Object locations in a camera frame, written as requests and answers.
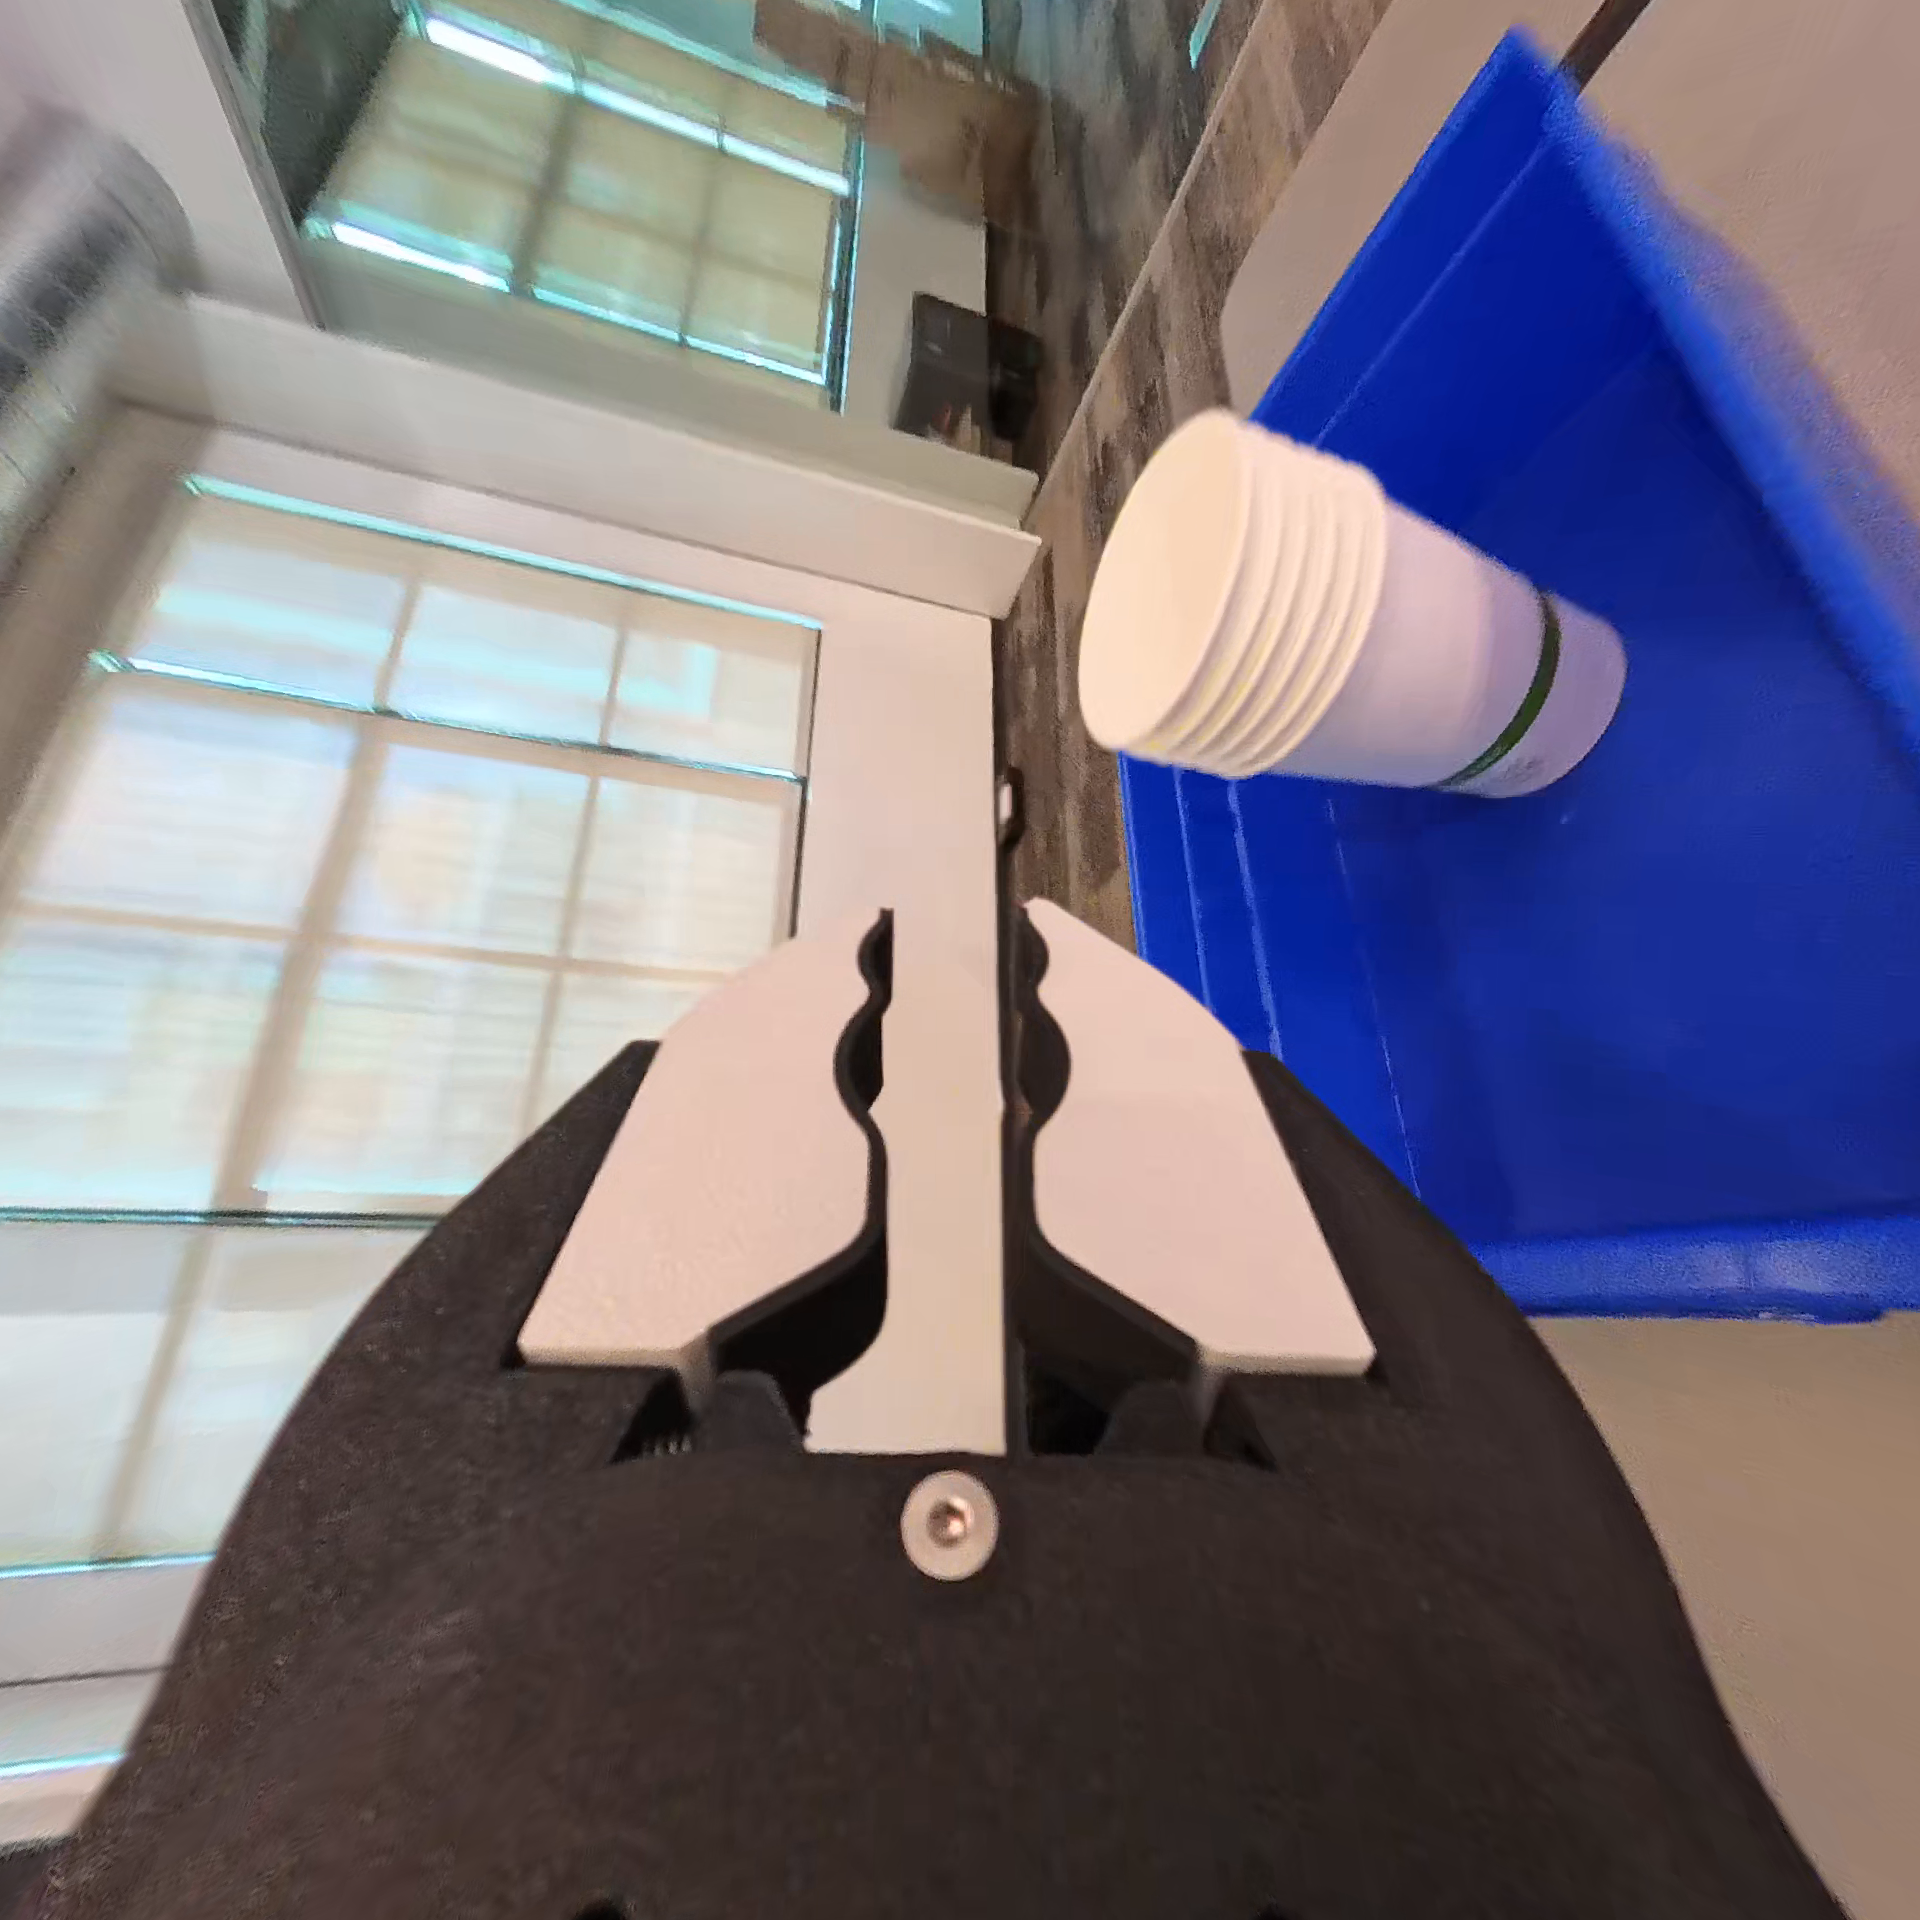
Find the silver ribbed duct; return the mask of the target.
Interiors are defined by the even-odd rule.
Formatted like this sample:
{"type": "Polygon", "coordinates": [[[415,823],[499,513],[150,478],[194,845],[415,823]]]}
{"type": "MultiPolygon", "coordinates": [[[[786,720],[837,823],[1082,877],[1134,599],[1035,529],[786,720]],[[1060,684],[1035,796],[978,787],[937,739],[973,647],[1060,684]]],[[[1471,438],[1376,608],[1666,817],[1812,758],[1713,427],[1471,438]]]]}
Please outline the silver ribbed duct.
{"type": "Polygon", "coordinates": [[[73,472],[138,313],[194,264],[177,196],[122,135],[34,105],[5,143],[5,570],[73,472]]]}

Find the stack of white paper cups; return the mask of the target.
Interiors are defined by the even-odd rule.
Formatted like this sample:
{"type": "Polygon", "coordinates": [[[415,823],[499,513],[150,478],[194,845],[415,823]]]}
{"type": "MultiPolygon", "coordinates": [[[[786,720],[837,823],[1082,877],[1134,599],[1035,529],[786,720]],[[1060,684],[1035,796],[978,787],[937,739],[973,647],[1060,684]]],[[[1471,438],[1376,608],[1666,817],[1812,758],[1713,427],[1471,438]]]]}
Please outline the stack of white paper cups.
{"type": "Polygon", "coordinates": [[[1619,632],[1229,409],[1187,418],[1102,549],[1089,734],[1221,779],[1527,796],[1608,730],[1619,632]]]}

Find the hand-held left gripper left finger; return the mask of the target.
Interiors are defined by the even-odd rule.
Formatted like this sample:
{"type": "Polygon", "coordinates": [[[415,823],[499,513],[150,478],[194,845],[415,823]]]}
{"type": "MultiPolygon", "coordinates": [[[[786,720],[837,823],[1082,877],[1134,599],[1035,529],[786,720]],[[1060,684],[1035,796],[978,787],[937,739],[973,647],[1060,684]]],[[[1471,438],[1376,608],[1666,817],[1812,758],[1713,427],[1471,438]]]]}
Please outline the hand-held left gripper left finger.
{"type": "Polygon", "coordinates": [[[873,1118],[892,908],[802,932],[656,1043],[520,1322],[516,1357],[660,1366],[688,1403],[767,1375],[810,1403],[888,1307],[873,1118]]]}

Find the blue plastic bin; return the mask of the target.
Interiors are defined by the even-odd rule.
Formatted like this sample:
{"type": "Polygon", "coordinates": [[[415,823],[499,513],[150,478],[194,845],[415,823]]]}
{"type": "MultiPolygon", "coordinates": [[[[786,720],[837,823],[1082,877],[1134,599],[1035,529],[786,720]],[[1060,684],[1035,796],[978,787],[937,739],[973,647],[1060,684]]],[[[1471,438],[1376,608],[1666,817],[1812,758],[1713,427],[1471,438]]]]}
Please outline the blue plastic bin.
{"type": "Polygon", "coordinates": [[[1535,796],[1119,758],[1140,958],[1533,1315],[1915,1307],[1915,512],[1781,303],[1511,28],[1253,418],[1569,596],[1535,796]]]}

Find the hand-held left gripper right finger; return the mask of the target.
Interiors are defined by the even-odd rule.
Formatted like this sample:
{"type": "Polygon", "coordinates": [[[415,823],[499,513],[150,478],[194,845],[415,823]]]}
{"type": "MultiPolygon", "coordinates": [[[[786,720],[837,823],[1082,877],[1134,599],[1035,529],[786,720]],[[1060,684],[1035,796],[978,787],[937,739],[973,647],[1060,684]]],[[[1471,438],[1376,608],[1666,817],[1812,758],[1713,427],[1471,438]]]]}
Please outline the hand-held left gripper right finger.
{"type": "Polygon", "coordinates": [[[1010,1333],[1084,1403],[1378,1357],[1233,1036],[1048,899],[1022,904],[1010,1333]]]}

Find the dark low cabinet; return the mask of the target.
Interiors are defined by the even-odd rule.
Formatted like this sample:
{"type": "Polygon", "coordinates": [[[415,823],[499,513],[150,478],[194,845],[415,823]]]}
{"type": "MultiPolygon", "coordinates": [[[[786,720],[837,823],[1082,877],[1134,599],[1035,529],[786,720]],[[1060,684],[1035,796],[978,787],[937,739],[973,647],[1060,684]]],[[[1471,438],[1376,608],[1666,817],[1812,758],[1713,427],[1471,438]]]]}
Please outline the dark low cabinet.
{"type": "Polygon", "coordinates": [[[966,429],[1017,444],[1038,409],[1046,346],[1035,333],[917,290],[892,427],[962,444],[966,429]]]}

